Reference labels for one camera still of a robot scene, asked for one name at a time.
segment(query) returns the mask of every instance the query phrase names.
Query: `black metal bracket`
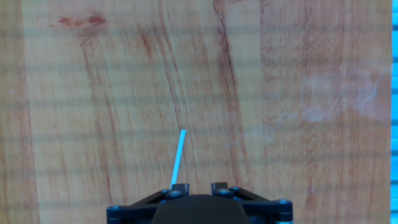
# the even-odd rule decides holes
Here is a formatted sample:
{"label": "black metal bracket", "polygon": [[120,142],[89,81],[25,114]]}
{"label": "black metal bracket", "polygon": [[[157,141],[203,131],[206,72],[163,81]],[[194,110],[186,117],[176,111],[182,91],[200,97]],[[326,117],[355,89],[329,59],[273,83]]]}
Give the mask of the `black metal bracket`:
{"label": "black metal bracket", "polygon": [[[212,183],[211,194],[215,197],[226,197],[237,201],[248,217],[261,216],[265,220],[264,223],[293,221],[293,203],[289,200],[268,200],[241,187],[229,188],[226,182]],[[174,184],[170,190],[161,190],[132,205],[108,207],[107,224],[127,224],[142,219],[150,220],[162,204],[189,196],[189,184]]]}

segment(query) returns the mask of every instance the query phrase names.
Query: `screw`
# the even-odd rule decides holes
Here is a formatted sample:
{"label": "screw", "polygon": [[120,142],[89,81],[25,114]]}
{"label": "screw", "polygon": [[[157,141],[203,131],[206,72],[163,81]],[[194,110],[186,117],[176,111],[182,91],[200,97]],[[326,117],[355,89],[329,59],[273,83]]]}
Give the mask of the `screw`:
{"label": "screw", "polygon": [[112,205],[112,206],[108,207],[108,209],[118,210],[121,207],[123,207],[123,205]]}
{"label": "screw", "polygon": [[290,200],[281,198],[281,199],[277,199],[276,202],[279,203],[279,204],[286,204],[286,203],[289,203]]}
{"label": "screw", "polygon": [[220,193],[220,194],[229,194],[231,192],[228,189],[219,189],[218,193]]}
{"label": "screw", "polygon": [[172,191],[170,191],[169,194],[170,194],[171,197],[178,197],[178,196],[181,195],[181,191],[179,191],[179,190],[172,190]]}

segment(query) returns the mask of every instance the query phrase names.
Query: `light blue stick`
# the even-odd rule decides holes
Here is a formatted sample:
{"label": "light blue stick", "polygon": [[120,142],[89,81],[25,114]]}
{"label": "light blue stick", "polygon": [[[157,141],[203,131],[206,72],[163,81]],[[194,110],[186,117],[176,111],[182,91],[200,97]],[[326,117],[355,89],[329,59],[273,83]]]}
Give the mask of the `light blue stick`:
{"label": "light blue stick", "polygon": [[185,140],[186,133],[187,133],[186,130],[181,130],[180,141],[178,142],[178,148],[177,148],[177,155],[175,155],[174,170],[173,170],[173,176],[172,176],[172,183],[170,184],[170,189],[172,188],[173,184],[177,183],[178,170],[180,169],[182,149],[184,147],[184,140]]}

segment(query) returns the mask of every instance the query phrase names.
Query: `wooden table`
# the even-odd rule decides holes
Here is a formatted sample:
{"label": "wooden table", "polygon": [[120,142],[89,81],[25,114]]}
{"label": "wooden table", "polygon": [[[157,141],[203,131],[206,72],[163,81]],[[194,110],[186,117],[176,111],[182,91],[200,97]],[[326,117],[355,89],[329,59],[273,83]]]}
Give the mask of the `wooden table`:
{"label": "wooden table", "polygon": [[389,223],[391,1],[0,0],[0,222],[178,182]]}

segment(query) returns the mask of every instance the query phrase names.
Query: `red stain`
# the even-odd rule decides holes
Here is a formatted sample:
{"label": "red stain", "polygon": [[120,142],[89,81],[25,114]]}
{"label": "red stain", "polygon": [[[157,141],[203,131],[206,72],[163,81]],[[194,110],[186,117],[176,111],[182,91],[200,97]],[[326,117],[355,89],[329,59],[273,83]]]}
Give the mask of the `red stain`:
{"label": "red stain", "polygon": [[101,16],[90,16],[88,22],[91,24],[102,24],[105,22],[105,19]]}
{"label": "red stain", "polygon": [[138,24],[137,24],[137,28],[138,28],[138,32],[141,35],[141,39],[142,39],[142,41],[144,43],[144,46],[145,46],[145,48],[147,50],[148,57],[151,57],[150,46],[149,46],[149,43],[148,43],[148,40],[147,40],[147,35],[146,35],[145,31],[142,30],[141,27]]}
{"label": "red stain", "polygon": [[99,14],[94,14],[90,17],[82,18],[71,18],[71,17],[64,17],[58,22],[61,23],[63,26],[68,27],[81,27],[81,26],[98,26],[103,24],[106,21],[104,17],[100,16]]}
{"label": "red stain", "polygon": [[66,26],[72,26],[73,25],[73,19],[72,18],[62,18],[59,23],[62,23],[63,25]]}

